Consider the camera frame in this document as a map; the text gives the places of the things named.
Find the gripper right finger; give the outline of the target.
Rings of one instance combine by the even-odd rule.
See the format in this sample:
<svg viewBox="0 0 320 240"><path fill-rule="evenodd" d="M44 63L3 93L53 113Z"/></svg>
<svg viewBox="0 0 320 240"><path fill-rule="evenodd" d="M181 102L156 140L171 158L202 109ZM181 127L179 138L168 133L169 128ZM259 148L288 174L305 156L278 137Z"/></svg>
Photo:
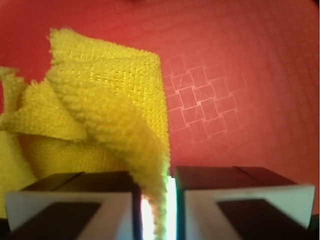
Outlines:
<svg viewBox="0 0 320 240"><path fill-rule="evenodd" d="M179 240L313 240L315 187L264 167L178 166Z"/></svg>

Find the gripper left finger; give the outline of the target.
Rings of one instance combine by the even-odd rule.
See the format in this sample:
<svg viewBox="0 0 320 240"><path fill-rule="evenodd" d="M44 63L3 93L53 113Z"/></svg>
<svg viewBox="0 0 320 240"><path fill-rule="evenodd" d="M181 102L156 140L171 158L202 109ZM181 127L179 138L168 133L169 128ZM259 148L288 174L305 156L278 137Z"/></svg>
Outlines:
<svg viewBox="0 0 320 240"><path fill-rule="evenodd" d="M141 240L141 198L127 171L56 173L5 194L5 238Z"/></svg>

